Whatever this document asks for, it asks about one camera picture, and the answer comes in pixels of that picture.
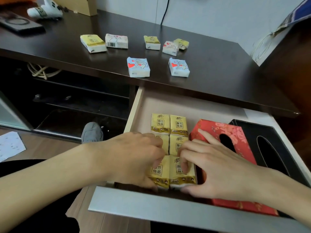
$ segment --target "desk surface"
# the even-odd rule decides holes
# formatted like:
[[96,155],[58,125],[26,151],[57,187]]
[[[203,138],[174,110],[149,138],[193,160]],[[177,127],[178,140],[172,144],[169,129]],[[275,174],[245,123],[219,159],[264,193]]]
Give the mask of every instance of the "desk surface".
[[[27,17],[26,9],[19,6],[13,11]],[[46,32],[32,36],[18,36],[0,27],[0,56],[286,117],[299,114],[293,103],[258,73],[257,64],[237,43],[105,11],[93,17],[69,11],[60,21],[40,23]],[[80,35],[97,34],[104,39],[106,33],[128,36],[128,50],[108,48],[104,53],[89,54],[80,42]],[[173,57],[162,50],[146,50],[144,35],[157,36],[161,43],[181,38],[190,45]],[[127,57],[147,58],[150,77],[130,78]],[[170,57],[186,60],[189,78],[170,75]]]

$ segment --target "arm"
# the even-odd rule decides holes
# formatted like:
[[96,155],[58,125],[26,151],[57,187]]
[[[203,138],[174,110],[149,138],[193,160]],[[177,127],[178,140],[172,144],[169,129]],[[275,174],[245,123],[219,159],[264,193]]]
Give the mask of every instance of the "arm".
[[202,185],[182,189],[196,197],[258,202],[280,210],[311,228],[311,189],[283,173],[254,165],[199,129],[208,143],[185,142],[179,149],[181,166],[188,161],[207,173]]
[[51,159],[0,178],[0,232],[8,232],[60,197],[111,180],[156,188],[146,169],[165,155],[161,138],[125,133],[79,145]]

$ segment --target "drawer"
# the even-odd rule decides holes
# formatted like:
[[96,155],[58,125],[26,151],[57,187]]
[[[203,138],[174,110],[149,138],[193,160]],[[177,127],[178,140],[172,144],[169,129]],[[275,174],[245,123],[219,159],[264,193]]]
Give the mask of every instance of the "drawer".
[[[199,119],[222,123],[239,119],[273,126],[301,172],[311,183],[308,168],[277,122],[267,113],[139,88],[124,132],[150,132],[151,113],[185,116],[189,131]],[[129,191],[98,186],[89,210],[222,232],[311,232],[294,219],[202,204],[196,199],[184,198],[182,195],[179,192],[173,195],[153,194],[136,189]]]

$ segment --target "gray shoe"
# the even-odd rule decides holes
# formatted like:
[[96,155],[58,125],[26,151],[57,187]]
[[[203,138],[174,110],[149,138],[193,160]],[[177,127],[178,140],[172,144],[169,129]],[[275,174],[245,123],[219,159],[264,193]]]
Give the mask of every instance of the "gray shoe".
[[102,141],[104,139],[101,127],[96,122],[90,122],[84,126],[81,142],[82,144],[88,142]]

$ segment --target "left hand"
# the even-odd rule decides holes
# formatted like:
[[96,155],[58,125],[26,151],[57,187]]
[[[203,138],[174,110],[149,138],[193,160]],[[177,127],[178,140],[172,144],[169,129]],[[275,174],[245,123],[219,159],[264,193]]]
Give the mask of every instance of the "left hand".
[[165,156],[162,144],[162,139],[152,133],[129,132],[82,146],[91,157],[95,182],[108,180],[157,189],[146,170],[161,163]]

